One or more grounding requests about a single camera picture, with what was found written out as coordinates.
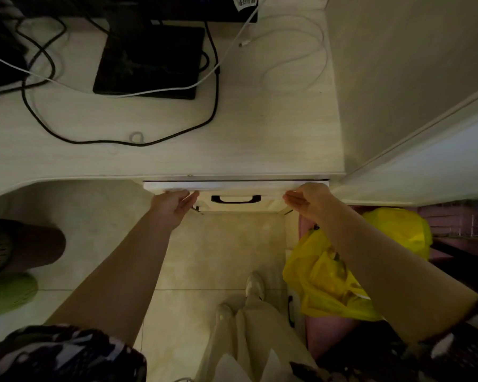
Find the patterned sleeve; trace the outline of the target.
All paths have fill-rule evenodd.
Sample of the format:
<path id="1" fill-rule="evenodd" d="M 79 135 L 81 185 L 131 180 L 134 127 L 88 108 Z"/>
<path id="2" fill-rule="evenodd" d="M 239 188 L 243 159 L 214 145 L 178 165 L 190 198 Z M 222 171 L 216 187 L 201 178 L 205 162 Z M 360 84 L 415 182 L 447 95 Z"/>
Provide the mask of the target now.
<path id="1" fill-rule="evenodd" d="M 405 344 L 385 322 L 363 323 L 317 360 L 291 362 L 302 382 L 478 382 L 478 302 L 431 339 Z"/>
<path id="2" fill-rule="evenodd" d="M 146 382 L 139 351 L 98 329 L 32 325 L 0 341 L 0 382 Z"/>

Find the dark slipper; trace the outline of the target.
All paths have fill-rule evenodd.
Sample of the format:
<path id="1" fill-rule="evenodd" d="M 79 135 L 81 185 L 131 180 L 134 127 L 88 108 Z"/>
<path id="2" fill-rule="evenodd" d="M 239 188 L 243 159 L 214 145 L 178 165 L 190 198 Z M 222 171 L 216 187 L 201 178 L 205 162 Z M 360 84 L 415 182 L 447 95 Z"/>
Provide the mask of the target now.
<path id="1" fill-rule="evenodd" d="M 55 263 L 65 248 L 66 237 L 57 228 L 0 219 L 0 275 Z"/>

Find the yellow plastic bag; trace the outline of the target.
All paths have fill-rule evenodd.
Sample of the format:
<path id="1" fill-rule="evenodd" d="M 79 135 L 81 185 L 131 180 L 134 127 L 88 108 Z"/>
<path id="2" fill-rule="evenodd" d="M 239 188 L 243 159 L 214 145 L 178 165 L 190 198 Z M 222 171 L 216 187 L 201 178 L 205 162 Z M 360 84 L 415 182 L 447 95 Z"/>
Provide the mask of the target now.
<path id="1" fill-rule="evenodd" d="M 370 225 L 428 261 L 433 237 L 428 222 L 416 212 L 381 207 L 362 213 Z M 317 225 L 299 239 L 282 273 L 300 297 L 300 311 L 310 317 L 339 316 L 381 321 L 366 291 Z"/>

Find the person's left hand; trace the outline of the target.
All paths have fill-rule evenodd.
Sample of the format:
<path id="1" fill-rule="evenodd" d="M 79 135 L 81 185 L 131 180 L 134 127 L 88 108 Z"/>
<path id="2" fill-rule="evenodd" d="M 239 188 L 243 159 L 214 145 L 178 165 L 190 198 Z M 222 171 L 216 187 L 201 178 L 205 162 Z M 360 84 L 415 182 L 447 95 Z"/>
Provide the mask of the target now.
<path id="1" fill-rule="evenodd" d="M 182 222 L 185 216 L 178 215 L 178 203 L 180 199 L 185 198 L 189 190 L 172 190 L 153 197 L 148 217 L 161 228 L 173 231 Z"/>

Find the person's right forearm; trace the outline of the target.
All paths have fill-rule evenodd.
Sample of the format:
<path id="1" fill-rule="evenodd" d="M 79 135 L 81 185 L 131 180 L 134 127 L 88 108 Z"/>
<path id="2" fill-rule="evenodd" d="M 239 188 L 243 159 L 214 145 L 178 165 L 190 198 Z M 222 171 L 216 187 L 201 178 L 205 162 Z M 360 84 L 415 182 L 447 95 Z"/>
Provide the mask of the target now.
<path id="1" fill-rule="evenodd" d="M 406 343 L 430 339 L 462 321 L 478 294 L 368 224 L 333 197 L 316 202 L 315 220 Z"/>

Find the black monitor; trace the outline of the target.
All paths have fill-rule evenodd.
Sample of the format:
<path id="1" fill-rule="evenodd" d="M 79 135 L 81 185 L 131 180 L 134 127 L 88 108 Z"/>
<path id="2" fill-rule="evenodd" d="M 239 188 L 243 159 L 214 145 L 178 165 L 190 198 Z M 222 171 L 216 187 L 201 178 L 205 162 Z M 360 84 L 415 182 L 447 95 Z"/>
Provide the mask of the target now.
<path id="1" fill-rule="evenodd" d="M 257 21 L 253 10 L 238 12 L 232 0 L 10 0 L 24 16 L 104 18 L 105 10 L 120 2 L 136 2 L 151 20 L 163 21 Z"/>

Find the cream trousers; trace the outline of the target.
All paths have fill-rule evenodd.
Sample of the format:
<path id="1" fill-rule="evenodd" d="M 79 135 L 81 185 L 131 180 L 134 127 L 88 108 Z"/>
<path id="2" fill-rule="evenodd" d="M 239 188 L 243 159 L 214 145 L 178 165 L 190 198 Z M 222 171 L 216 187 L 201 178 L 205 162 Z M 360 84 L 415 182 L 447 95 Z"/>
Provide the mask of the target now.
<path id="1" fill-rule="evenodd" d="M 195 382 L 261 382 L 274 353 L 280 371 L 292 364 L 318 366 L 287 320 L 257 295 L 246 297 L 236 313 L 217 318 Z"/>

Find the person's right hand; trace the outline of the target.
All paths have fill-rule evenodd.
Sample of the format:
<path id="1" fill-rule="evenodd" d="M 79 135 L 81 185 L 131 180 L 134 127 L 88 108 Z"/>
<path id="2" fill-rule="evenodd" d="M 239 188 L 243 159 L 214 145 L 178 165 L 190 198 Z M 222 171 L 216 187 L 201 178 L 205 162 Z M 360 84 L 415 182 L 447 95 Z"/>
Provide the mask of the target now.
<path id="1" fill-rule="evenodd" d="M 309 207 L 306 214 L 300 214 L 303 217 L 312 220 L 318 225 L 321 225 L 325 219 L 326 210 L 335 201 L 335 197 L 330 189 L 325 184 L 320 183 L 304 183 L 294 190 L 302 193 L 305 199 L 309 202 Z"/>

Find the white pull-out desk drawer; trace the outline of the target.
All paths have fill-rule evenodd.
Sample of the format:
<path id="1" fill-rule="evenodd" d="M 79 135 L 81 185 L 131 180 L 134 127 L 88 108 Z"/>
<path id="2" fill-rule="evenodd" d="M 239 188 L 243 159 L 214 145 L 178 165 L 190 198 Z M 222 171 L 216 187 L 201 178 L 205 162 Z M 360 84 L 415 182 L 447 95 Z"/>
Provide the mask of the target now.
<path id="1" fill-rule="evenodd" d="M 274 180 L 274 181 L 144 181 L 143 188 L 151 193 L 188 190 L 190 192 L 239 191 L 260 194 L 262 192 L 286 192 L 306 183 L 329 185 L 328 180 Z"/>

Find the white shoe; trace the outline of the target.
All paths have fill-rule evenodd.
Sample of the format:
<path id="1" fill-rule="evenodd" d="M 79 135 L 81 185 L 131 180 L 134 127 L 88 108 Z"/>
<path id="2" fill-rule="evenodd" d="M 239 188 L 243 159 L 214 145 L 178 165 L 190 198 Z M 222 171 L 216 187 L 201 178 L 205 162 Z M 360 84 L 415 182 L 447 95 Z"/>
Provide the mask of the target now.
<path id="1" fill-rule="evenodd" d="M 258 299 L 264 301 L 266 298 L 266 288 L 260 274 L 256 271 L 249 274 L 245 288 L 246 297 L 249 299 Z"/>
<path id="2" fill-rule="evenodd" d="M 215 312 L 216 324 L 218 324 L 220 321 L 230 319 L 234 316 L 235 316 L 235 312 L 230 307 L 229 304 L 222 302 L 217 306 L 216 312 Z"/>

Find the person's left forearm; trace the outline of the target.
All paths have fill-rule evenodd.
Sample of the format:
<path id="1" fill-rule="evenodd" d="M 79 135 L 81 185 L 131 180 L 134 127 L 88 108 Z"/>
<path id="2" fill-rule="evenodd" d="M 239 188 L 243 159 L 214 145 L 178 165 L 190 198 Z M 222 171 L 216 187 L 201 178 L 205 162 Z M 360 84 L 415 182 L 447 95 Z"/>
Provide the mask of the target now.
<path id="1" fill-rule="evenodd" d="M 147 212 L 45 325 L 97 329 L 133 346 L 150 305 L 175 216 Z"/>

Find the patterned left sleeve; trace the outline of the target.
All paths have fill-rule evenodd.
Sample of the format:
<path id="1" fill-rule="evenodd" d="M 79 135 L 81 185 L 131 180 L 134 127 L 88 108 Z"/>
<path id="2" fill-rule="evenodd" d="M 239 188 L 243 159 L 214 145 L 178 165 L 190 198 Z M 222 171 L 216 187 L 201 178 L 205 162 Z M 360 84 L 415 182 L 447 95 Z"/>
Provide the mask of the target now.
<path id="1" fill-rule="evenodd" d="M 0 382 L 146 382 L 139 351 L 98 329 L 32 325 L 0 341 Z"/>

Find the cream cabinet drawer front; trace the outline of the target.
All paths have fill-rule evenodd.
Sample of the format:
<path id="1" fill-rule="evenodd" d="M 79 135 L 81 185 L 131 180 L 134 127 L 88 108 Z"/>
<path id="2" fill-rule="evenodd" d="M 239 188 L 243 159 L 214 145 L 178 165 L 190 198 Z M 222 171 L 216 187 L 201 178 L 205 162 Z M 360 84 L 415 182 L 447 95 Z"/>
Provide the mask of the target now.
<path id="1" fill-rule="evenodd" d="M 289 212 L 289 207 L 282 199 L 281 192 L 262 192 L 262 200 L 256 204 L 249 205 L 221 205 L 212 203 L 212 195 L 220 196 L 251 196 L 256 195 L 251 192 L 239 191 L 219 191 L 219 192 L 200 192 L 194 207 L 202 213 L 283 213 Z"/>

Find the patterned right sleeve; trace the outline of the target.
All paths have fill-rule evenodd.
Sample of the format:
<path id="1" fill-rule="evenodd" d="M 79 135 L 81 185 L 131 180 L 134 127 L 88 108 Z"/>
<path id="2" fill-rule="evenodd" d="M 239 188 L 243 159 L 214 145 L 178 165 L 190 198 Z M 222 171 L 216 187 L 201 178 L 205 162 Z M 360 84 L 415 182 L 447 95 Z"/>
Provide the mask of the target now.
<path id="1" fill-rule="evenodd" d="M 385 322 L 363 323 L 317 360 L 291 362 L 302 382 L 478 382 L 478 302 L 431 339 L 405 344 Z"/>

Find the green slipper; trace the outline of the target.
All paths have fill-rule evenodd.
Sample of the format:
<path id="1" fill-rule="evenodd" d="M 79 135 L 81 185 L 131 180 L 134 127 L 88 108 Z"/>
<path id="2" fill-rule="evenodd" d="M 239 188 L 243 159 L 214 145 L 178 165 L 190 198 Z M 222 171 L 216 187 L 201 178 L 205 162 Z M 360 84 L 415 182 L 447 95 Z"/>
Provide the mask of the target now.
<path id="1" fill-rule="evenodd" d="M 0 276 L 0 316 L 31 302 L 38 292 L 38 282 L 28 273 Z"/>

